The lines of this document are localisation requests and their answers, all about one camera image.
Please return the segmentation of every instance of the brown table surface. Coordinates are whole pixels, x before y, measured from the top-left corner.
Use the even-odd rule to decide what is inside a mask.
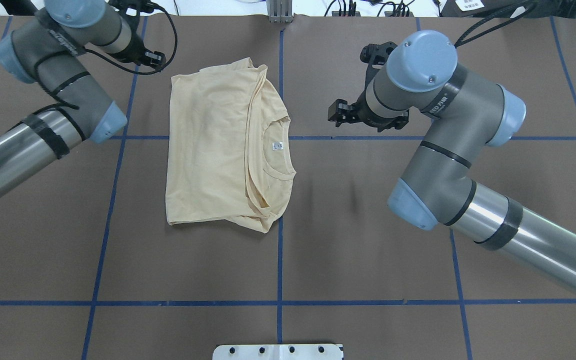
[[[0,39],[28,18],[0,16]],[[453,41],[468,18],[185,16],[176,59],[133,77],[82,61],[126,112],[127,136],[71,151],[0,199],[0,360],[207,360],[218,344],[335,342],[345,358],[576,359],[576,297],[448,228],[386,207],[430,121],[335,128],[363,89],[368,43],[418,29]],[[145,43],[170,54],[167,19]],[[472,167],[478,182],[576,233],[576,20],[523,19],[459,48],[528,107]],[[297,176],[267,234],[227,221],[169,226],[170,77],[251,57],[292,118]],[[51,102],[0,66],[0,134]]]

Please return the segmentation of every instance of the blue joint cover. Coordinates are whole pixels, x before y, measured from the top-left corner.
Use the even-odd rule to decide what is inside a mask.
[[[104,0],[45,0],[45,7],[57,23],[70,28],[87,28],[104,16]]]
[[[432,230],[439,222],[430,209],[401,178],[388,198],[388,207],[394,214],[421,230]]]
[[[6,35],[6,37],[0,41],[0,64],[20,82],[32,84],[35,82],[35,79],[28,75],[19,61],[15,53],[15,48],[12,45],[11,35],[12,34]]]
[[[521,98],[499,85],[503,91],[503,114],[496,133],[487,146],[502,146],[522,127],[526,118],[526,104]]]
[[[99,125],[96,126],[92,135],[90,135],[90,140],[101,144],[121,130],[126,124],[128,124],[126,115],[119,109],[117,104],[112,101],[112,104],[108,106],[108,110],[103,114],[101,121],[99,121]]]
[[[409,92],[443,87],[457,68],[457,49],[435,30],[421,30],[407,37],[386,61],[393,84]]]

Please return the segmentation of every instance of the white paper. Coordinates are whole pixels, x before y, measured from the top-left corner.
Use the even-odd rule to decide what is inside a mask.
[[[455,3],[457,3],[457,6],[462,12],[468,12],[484,7],[482,0],[455,0]]]

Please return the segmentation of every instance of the black tape band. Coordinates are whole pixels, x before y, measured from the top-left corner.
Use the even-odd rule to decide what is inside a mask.
[[[66,119],[68,119],[69,123],[71,123],[72,127],[75,128],[75,130],[77,130],[77,133],[79,134],[79,137],[81,137],[81,141],[86,141],[87,137],[84,134],[84,132],[82,131],[82,128],[80,128],[80,126],[77,124],[77,122],[75,122],[75,119],[73,119],[73,117],[68,114],[68,112],[66,112],[66,110],[64,110],[62,107],[59,107],[59,104],[52,104],[52,105],[48,105],[48,106],[44,106],[41,109],[33,112],[33,114],[35,115],[39,115],[43,112],[47,112],[49,110],[54,110],[56,112],[59,112],[60,114],[62,114],[62,116]]]
[[[461,207],[461,209],[459,209],[457,215],[455,215],[454,218],[444,223],[443,225],[451,226],[454,223],[457,223],[457,221],[459,221],[459,219],[461,219],[462,216],[464,216],[466,210],[468,210],[468,207],[470,207],[471,203],[473,202],[473,199],[475,198],[475,192],[477,192],[477,182],[475,182],[475,180],[470,181],[472,182],[472,185],[470,185],[470,193],[468,194],[468,198],[466,198],[466,202],[463,203],[463,206]]]
[[[82,142],[86,141],[86,139],[87,139],[86,134],[84,134],[82,128],[80,128],[80,125],[78,125],[78,123],[75,121],[75,119],[73,119],[71,114],[66,112],[66,110],[62,109],[61,107],[55,107],[54,109],[56,111],[60,112],[64,118],[68,119],[68,121],[71,123],[72,127],[75,128],[75,130],[77,130],[79,137],[81,137],[81,141]]]
[[[421,141],[421,143],[419,144],[419,146],[423,146],[424,148],[428,148],[432,151],[436,151],[437,153],[442,153],[443,155],[446,155],[446,157],[449,157],[450,159],[453,159],[454,161],[458,162],[459,164],[462,164],[462,166],[467,167],[468,169],[471,168],[471,166],[473,166],[473,164],[471,164],[470,161],[464,159],[463,157],[457,155],[456,153],[448,150],[447,148],[443,148],[437,144],[434,144],[432,142],[428,142],[428,141]]]
[[[392,107],[384,104],[384,101],[381,100],[381,98],[379,98],[379,96],[377,95],[377,90],[375,90],[375,83],[372,83],[372,93],[374,94],[374,98],[377,99],[377,102],[382,105],[382,107],[388,109],[388,110],[392,110],[394,112],[402,112],[403,110],[397,110],[397,109],[393,109]]]
[[[457,64],[457,68],[454,69],[454,73],[452,73],[452,76],[448,82],[443,85],[441,91],[439,91],[434,99],[430,101],[430,104],[420,110],[421,114],[424,114],[425,116],[428,116],[434,120],[441,119],[441,114],[448,107],[448,105],[450,105],[453,100],[455,100],[457,94],[459,94],[459,91],[461,91],[464,83],[466,82],[467,76],[468,70],[466,70],[466,68],[460,64]]]
[[[55,134],[55,132],[36,114],[30,114],[25,119],[21,120],[22,123],[32,129],[43,141],[50,146],[52,152],[61,159],[71,152],[64,139]]]
[[[499,225],[499,228],[489,238],[484,241],[475,241],[476,244],[480,244],[487,250],[499,250],[505,244],[508,244],[517,235],[519,225],[521,225],[524,218],[524,207],[521,203],[512,198],[506,199],[508,199],[508,211],[505,213],[503,223]]]
[[[77,80],[79,80],[85,76],[88,76],[88,75],[90,75],[90,73],[88,71],[83,71],[83,72],[78,73],[77,75],[74,75],[73,77],[62,82],[59,86],[57,86],[55,89],[53,89],[53,91],[50,92],[50,95],[55,96],[55,95],[59,94],[63,89],[66,89],[70,84],[73,84]]]
[[[66,48],[73,57],[78,57],[86,53],[86,49],[68,34],[59,22],[55,21],[55,19],[48,14],[45,7],[37,11],[34,16],[39,21],[39,24],[48,31],[48,34],[54,37],[62,47]]]
[[[119,19],[119,31],[117,31],[117,35],[114,37],[114,39],[108,41],[107,43],[102,43],[100,45],[96,45],[96,47],[98,48],[103,48],[105,46],[109,46],[110,44],[114,43],[117,41],[117,39],[119,39],[120,36],[122,36],[122,30],[124,29],[124,22],[122,21],[123,18]]]

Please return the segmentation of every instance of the beige t-shirt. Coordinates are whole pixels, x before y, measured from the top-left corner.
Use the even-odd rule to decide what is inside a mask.
[[[247,58],[171,78],[170,225],[226,219],[267,233],[286,210],[290,118],[267,70]]]

